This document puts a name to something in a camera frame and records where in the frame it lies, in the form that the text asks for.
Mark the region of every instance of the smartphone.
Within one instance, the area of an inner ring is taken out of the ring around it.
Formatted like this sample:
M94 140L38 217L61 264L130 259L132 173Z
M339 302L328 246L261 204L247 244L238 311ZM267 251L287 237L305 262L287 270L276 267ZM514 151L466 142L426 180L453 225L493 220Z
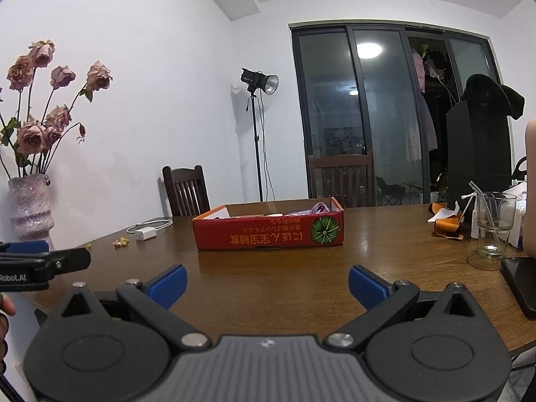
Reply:
M505 258L500 272L514 293L523 314L536 319L536 259L532 257Z

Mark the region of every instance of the red box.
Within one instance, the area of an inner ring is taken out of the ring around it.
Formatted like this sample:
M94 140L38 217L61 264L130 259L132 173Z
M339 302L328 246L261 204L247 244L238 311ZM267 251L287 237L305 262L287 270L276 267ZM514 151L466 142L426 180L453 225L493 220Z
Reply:
M331 211L288 216L317 202L325 202ZM275 213L283 216L268 216ZM193 223L200 250L318 247L342 245L344 239L344 210L335 198L222 205Z

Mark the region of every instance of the brown tabletop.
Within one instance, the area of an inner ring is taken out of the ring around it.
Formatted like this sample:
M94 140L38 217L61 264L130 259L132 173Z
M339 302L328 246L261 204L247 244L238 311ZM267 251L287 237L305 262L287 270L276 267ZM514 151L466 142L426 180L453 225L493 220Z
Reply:
M53 307L66 286L86 281L93 290L114 290L127 278L152 278L175 263L188 271L186 294L172 311L205 331L219 334L316 333L320 338L364 309L348 291L355 264L388 281L408 279L422 290L464 283L495 325L508 348L519 353L536 345L536 322L529 321L499 272L466 263L476 241L451 241L432 235L424 206L345 210L344 245L259 251L197 251L190 218L175 218L155 239L115 249L120 231L92 243L92 263L82 272L62 275L50 289L30 294ZM520 254L514 248L509 254Z

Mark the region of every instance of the green circular logo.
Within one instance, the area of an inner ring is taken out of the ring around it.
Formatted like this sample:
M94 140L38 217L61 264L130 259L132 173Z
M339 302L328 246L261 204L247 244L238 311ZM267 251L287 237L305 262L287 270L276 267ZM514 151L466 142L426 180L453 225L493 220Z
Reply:
M333 242L339 235L339 223L334 217L322 216L313 222L311 237L322 245Z

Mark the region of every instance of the chair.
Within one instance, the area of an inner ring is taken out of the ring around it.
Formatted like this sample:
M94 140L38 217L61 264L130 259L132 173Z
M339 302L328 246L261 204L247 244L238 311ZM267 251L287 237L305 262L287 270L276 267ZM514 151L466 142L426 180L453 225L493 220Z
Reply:
M210 210L203 168L162 169L165 191L173 216L198 216Z
M385 205L393 200L391 205L402 205L402 199L406 194L406 188L400 184L387 184L382 177L376 177L376 183L380 189L380 205L383 205L383 199L389 197Z
M316 170L321 170L317 182ZM345 208L374 205L372 153L338 154L328 157L309 156L309 170L313 198L318 198L317 184L323 197L335 197Z

